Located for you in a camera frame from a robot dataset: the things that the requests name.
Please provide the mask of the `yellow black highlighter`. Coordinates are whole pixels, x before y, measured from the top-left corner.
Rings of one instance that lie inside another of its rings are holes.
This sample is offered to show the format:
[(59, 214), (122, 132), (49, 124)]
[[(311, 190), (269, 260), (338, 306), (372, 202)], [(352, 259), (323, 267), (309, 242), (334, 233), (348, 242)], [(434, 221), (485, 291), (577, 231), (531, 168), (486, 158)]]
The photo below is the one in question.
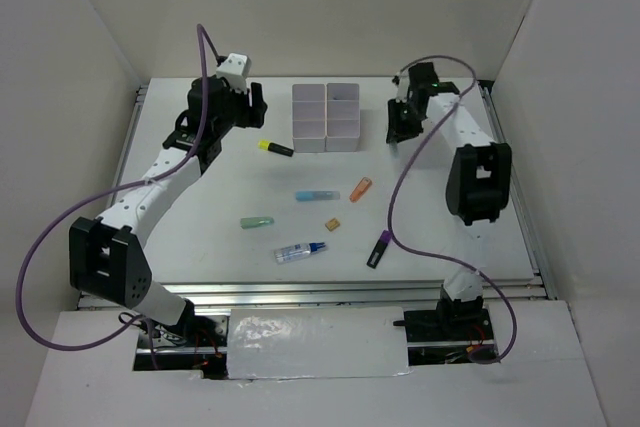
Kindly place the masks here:
[(283, 145), (280, 145), (280, 144), (277, 144), (277, 143), (274, 143), (274, 142), (267, 141), (267, 140), (261, 140), (258, 143), (258, 147), (261, 150), (264, 150), (264, 151), (267, 151), (267, 152), (272, 152), (272, 153), (275, 153), (275, 154), (278, 154), (278, 155), (282, 155), (282, 156), (286, 156), (286, 157), (292, 157), (294, 155), (294, 150), (293, 149), (291, 149), (289, 147), (286, 147), (286, 146), (283, 146)]

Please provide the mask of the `blue highlighter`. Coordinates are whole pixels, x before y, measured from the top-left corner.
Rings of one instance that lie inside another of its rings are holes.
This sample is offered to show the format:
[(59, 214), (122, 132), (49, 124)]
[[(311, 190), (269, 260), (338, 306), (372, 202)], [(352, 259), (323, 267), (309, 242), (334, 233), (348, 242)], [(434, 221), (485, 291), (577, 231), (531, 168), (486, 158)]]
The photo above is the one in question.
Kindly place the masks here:
[(298, 202), (333, 201), (340, 199), (340, 193), (329, 190), (306, 190), (297, 191), (294, 197)]

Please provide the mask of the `purple black highlighter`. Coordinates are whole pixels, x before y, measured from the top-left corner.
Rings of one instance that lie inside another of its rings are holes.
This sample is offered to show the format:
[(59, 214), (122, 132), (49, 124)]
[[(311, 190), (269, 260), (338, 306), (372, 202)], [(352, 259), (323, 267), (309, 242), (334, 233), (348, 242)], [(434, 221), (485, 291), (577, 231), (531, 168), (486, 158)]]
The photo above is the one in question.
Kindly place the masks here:
[(391, 242), (391, 233), (388, 230), (384, 230), (380, 234), (374, 248), (372, 249), (366, 261), (366, 265), (369, 268), (372, 268), (372, 269), (377, 268), (390, 242)]

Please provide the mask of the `clear blue spray bottle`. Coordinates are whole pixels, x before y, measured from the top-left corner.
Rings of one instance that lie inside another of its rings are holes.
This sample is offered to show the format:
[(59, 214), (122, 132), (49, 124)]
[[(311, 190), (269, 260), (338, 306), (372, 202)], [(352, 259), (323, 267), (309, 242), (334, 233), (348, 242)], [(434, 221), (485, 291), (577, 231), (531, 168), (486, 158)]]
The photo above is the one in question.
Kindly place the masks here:
[(306, 259), (327, 249), (325, 242), (298, 243), (276, 249), (273, 252), (277, 264), (287, 264)]

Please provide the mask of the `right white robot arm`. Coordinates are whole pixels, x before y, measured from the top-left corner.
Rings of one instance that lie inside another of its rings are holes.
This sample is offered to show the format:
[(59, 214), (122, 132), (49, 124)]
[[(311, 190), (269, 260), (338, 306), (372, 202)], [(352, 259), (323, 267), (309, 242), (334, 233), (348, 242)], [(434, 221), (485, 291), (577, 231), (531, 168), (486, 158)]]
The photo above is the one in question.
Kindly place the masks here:
[(463, 105), (463, 100), (477, 84), (471, 71), (471, 84), (460, 90), (438, 77), (434, 62), (450, 60), (463, 67), (464, 61), (446, 55), (416, 59), (394, 75), (397, 92), (387, 102), (386, 143), (422, 137), (402, 170), (387, 210), (387, 230), (393, 233), (395, 203), (409, 170), (427, 143), (441, 135), (453, 153), (445, 186), (445, 204), (466, 234), (466, 245), (478, 247), (481, 236), (475, 225), (494, 223), (507, 207), (510, 197), (512, 150), (487, 134)]

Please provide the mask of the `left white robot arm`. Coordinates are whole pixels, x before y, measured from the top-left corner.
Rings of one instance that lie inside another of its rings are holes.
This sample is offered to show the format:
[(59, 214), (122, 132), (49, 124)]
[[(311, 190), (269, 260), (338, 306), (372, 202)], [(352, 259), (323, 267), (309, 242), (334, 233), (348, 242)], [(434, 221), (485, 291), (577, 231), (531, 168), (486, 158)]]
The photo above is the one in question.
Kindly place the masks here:
[(221, 153), (226, 134), (234, 127), (262, 127), (266, 111), (259, 83), (237, 92), (218, 76), (194, 80), (186, 110), (143, 178), (98, 217), (71, 225), (72, 287), (151, 319), (176, 346), (189, 344), (199, 330), (213, 330), (214, 322), (196, 315), (191, 301), (154, 281), (144, 247), (174, 202)]

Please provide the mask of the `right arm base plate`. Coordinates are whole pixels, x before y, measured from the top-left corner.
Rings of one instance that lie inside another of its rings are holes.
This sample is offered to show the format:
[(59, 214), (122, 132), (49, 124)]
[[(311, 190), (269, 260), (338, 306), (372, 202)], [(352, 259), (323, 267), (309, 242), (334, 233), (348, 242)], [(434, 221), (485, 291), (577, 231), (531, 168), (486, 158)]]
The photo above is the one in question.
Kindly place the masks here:
[(410, 366), (493, 362), (498, 355), (487, 309), (476, 320), (451, 325), (436, 310), (408, 310), (392, 325), (405, 333)]

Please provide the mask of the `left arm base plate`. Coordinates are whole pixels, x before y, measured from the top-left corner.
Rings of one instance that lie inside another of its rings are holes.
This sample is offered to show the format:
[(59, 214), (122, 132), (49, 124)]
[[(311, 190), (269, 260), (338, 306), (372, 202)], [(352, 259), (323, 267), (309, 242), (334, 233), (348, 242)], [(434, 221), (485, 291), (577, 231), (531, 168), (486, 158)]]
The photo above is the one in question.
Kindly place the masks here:
[(213, 326), (200, 328), (185, 339), (155, 324), (149, 333), (145, 322), (136, 322), (139, 330), (133, 370), (194, 371), (206, 379), (223, 380), (227, 370), (228, 315), (208, 316)]

